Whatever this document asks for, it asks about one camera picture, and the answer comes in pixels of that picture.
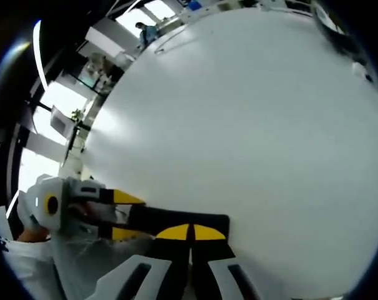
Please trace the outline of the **person's left hand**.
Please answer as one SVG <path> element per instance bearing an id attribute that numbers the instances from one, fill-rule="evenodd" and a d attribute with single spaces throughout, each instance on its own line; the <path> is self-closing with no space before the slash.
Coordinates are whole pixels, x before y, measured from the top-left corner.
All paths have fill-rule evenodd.
<path id="1" fill-rule="evenodd" d="M 37 231 L 25 229 L 17 238 L 17 241 L 23 243 L 42 243 L 49 239 L 49 231 L 41 228 Z"/>

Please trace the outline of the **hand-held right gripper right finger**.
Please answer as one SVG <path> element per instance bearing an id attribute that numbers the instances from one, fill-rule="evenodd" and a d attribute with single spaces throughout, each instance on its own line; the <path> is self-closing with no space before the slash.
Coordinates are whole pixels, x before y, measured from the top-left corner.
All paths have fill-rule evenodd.
<path id="1" fill-rule="evenodd" d="M 254 270 L 239 259 L 223 233 L 195 224 L 192 283 L 198 299 L 272 299 Z"/>

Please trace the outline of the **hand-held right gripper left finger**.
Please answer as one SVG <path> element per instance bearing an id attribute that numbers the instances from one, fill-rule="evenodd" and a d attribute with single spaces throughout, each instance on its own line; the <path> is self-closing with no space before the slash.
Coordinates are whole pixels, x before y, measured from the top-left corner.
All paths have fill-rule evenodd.
<path id="1" fill-rule="evenodd" d="M 145 255 L 133 255 L 101 277 L 92 299 L 181 299 L 187 284 L 188 224 L 161 231 Z"/>

